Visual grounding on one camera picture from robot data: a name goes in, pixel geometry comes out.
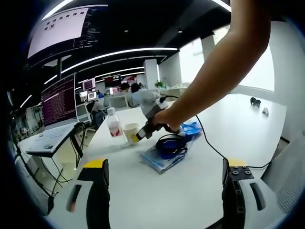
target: laptop screen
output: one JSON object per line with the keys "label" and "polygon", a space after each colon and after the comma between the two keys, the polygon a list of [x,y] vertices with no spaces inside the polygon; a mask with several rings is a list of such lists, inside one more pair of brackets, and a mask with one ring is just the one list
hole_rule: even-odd
{"label": "laptop screen", "polygon": [[63,78],[41,93],[43,124],[76,118],[74,100],[74,75]]}

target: window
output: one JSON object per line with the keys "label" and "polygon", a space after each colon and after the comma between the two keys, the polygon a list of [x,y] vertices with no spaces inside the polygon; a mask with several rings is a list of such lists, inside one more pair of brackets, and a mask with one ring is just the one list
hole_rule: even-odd
{"label": "window", "polygon": [[[230,26],[224,26],[214,31],[215,45],[228,33]],[[256,62],[247,76],[239,83],[240,86],[254,87],[273,91],[275,88],[275,74],[270,47],[268,46],[261,58]]]}
{"label": "window", "polygon": [[183,46],[179,59],[182,83],[191,83],[204,63],[201,39],[197,38]]}

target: human arm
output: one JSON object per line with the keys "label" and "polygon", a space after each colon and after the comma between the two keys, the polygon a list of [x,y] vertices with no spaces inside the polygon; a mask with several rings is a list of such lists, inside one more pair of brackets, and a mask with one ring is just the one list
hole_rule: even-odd
{"label": "human arm", "polygon": [[176,130],[234,89],[266,50],[270,15],[260,0],[231,0],[230,30],[215,46],[185,93],[155,123]]}

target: water bottle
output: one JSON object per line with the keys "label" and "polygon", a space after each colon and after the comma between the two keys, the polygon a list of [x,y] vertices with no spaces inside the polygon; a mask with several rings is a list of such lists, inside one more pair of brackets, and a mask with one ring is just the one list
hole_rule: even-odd
{"label": "water bottle", "polygon": [[127,141],[125,135],[122,130],[122,126],[118,116],[115,114],[114,107],[110,107],[107,109],[108,117],[107,117],[107,125],[109,128],[109,132],[111,137],[113,138],[114,145],[116,147],[123,147],[126,145]]}

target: gray chair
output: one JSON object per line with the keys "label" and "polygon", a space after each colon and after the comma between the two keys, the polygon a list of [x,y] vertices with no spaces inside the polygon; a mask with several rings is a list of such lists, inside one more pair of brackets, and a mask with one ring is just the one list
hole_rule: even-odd
{"label": "gray chair", "polygon": [[277,156],[262,180],[277,195],[277,204],[288,213],[305,187],[305,132],[300,132]]}

